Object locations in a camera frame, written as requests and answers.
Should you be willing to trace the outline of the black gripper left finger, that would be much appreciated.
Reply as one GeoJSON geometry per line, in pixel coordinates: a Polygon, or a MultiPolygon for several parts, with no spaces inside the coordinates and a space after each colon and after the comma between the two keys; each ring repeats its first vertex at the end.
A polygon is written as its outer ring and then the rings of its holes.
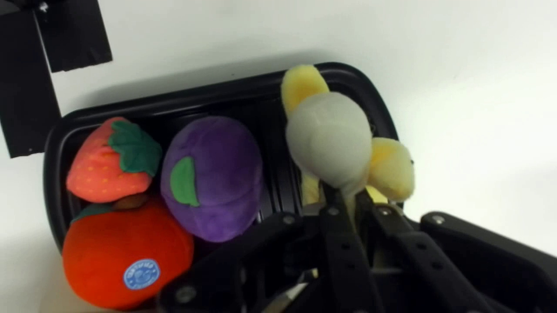
{"type": "Polygon", "coordinates": [[[324,185],[324,209],[319,224],[326,251],[326,271],[336,313],[382,313],[383,304],[363,251],[361,238],[350,221],[343,195],[324,185]]]}

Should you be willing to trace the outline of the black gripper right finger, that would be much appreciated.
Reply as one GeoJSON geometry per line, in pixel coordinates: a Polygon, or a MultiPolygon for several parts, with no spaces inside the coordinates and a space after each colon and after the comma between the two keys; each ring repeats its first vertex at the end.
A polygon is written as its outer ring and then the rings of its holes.
{"type": "Polygon", "coordinates": [[[397,207],[376,204],[366,191],[356,204],[357,221],[373,224],[389,254],[416,278],[420,299],[429,304],[425,313],[495,313],[436,240],[416,230],[397,207]]]}

